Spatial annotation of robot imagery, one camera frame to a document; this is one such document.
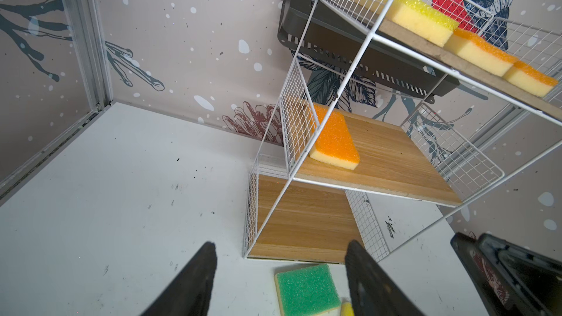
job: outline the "orange sponge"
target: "orange sponge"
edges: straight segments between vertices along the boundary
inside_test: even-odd
[[[476,33],[461,28],[454,30],[445,49],[498,76],[503,76],[517,61],[516,57],[491,45]]]
[[[503,75],[503,79],[539,97],[547,95],[558,84],[554,78],[538,72],[521,61],[516,61]]]
[[[327,108],[314,105],[318,121],[322,122],[326,116]],[[355,169],[359,164],[359,153],[355,149],[353,139],[347,129],[343,115],[334,110],[326,126],[314,143],[310,157],[323,163],[334,166]]]

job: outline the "black tray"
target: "black tray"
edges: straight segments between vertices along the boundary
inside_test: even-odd
[[[283,1],[277,38],[291,50],[297,49],[297,42],[312,9],[311,1]],[[299,52],[348,70],[364,39],[363,33],[319,2]],[[423,68],[424,65],[411,56],[371,42],[355,69],[355,74],[401,93],[423,98],[443,76],[438,70],[434,70],[436,75],[432,75]],[[459,80],[447,76],[432,92],[428,102],[434,102],[433,95],[443,96],[458,86]]]

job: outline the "sponge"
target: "sponge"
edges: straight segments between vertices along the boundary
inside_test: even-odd
[[[522,61],[516,61],[503,75],[503,79],[541,98],[558,84],[554,78],[538,72]]]
[[[491,45],[476,33],[457,28],[445,49],[489,73],[503,76],[517,58]]]
[[[318,120],[322,122],[327,108],[314,105]],[[326,126],[314,143],[310,157],[323,163],[354,170],[359,165],[359,152],[355,149],[353,139],[347,129],[346,120],[334,110]]]
[[[275,275],[281,316],[312,316],[340,307],[328,265]]]
[[[388,0],[352,0],[361,6],[380,14],[383,5]],[[444,46],[453,34],[459,22],[433,9],[423,0],[394,0],[387,12],[386,18],[401,25],[405,29],[440,47]]]

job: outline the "dark stain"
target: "dark stain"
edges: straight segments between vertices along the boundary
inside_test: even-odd
[[[390,233],[390,238],[394,239],[393,233],[396,233],[396,231],[394,230],[394,227],[392,227],[392,223],[386,222],[386,221],[384,221],[384,222],[387,224],[387,229],[388,229],[388,233]]]

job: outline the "flower drawing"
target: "flower drawing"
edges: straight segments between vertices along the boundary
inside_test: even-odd
[[[283,131],[279,109],[275,105],[257,105],[253,108],[249,102],[243,102],[242,107],[234,110],[234,117],[222,116],[222,120],[230,130],[243,135],[262,139],[266,132],[269,119],[273,114],[271,126],[267,130],[265,140],[277,144],[283,144]]]

